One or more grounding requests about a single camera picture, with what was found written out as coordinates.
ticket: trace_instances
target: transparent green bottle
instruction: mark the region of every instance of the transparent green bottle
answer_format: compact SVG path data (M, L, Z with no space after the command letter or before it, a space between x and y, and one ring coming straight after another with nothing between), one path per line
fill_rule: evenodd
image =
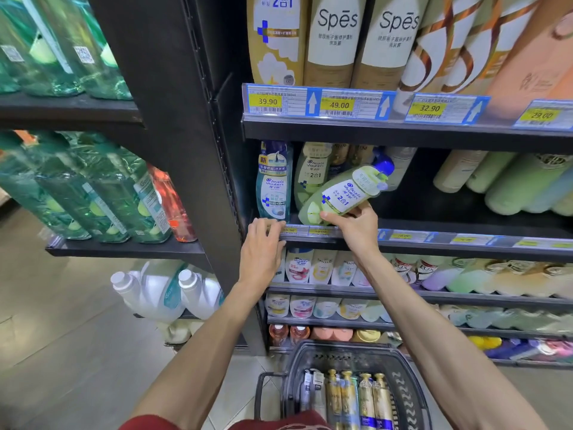
M34 179L42 158L33 148L22 147L13 131L0 132L0 148L4 150L0 187L56 234L68 239L91 237Z
M97 133L84 133L72 147L87 164L88 181L140 243L161 243L171 228L147 173L137 155Z
M58 43L50 34L44 38L22 0L0 0L0 49L9 60L8 72L24 92L37 96L82 93Z
M84 175L86 165L70 151L59 133L33 131L37 148L47 156L36 173L36 181L98 241L121 243L130 238L120 220L96 193Z
M20 86L8 75L6 65L5 58L0 56L0 93L18 92Z
M31 1L60 43L86 92L96 98L132 99L88 0Z

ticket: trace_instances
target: forearm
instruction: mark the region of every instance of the forearm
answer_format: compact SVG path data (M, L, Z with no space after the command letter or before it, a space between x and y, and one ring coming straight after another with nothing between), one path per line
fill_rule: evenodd
M429 306L380 253L362 260L432 395L460 429L546 429L497 367Z
M140 400L133 416L155 414L182 430L200 429L225 377L251 299L235 285Z

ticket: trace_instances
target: person's left hand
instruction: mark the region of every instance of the person's left hand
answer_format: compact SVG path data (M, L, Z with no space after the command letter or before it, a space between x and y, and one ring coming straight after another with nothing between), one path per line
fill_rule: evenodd
M281 252L287 242L278 237L285 225L276 219L255 219L249 225L241 248L239 283L249 294L252 292L255 301L261 298L281 264Z

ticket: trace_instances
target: person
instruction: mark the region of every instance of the person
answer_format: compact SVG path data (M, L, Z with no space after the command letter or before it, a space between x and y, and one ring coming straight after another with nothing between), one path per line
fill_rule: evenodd
M368 202L347 216L325 211L320 216L342 230L452 427L547 430L533 407L485 354L409 287L383 257L378 248L378 217ZM238 282L157 377L121 430L201 429L247 314L280 264L283 226L284 222L269 219L255 219L249 225ZM306 411L276 422L240 421L233 430L275 430L295 423L299 429L328 428L316 412Z

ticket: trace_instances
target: gray floor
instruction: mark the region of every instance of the gray floor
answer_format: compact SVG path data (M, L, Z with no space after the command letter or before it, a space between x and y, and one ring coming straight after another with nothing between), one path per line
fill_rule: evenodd
M133 260L54 258L40 230L24 210L0 222L0 421L16 430L113 430L174 354L109 285ZM276 365L234 357L204 430L252 417L256 378ZM573 371L503 371L551 430L572 428ZM264 387L264 419L278 418L278 383ZM433 408L434 428L448 429Z

